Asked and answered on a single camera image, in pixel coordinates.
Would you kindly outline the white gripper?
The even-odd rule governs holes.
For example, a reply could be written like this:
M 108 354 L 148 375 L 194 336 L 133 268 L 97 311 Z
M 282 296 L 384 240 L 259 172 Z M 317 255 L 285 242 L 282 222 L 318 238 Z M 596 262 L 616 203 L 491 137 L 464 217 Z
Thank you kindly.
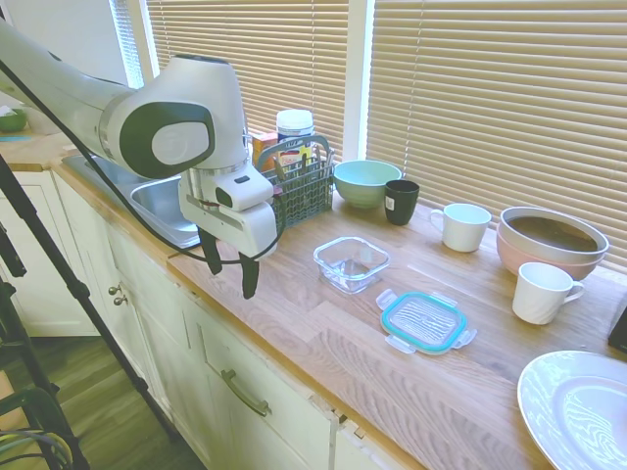
M 276 237 L 269 199 L 272 184 L 258 173 L 202 175 L 185 173 L 179 183 L 184 217 L 201 231 L 201 247 L 212 274 L 221 273 L 217 239 L 237 249 L 242 269 L 242 294 L 257 291 L 260 265 L 251 257 L 268 248 Z

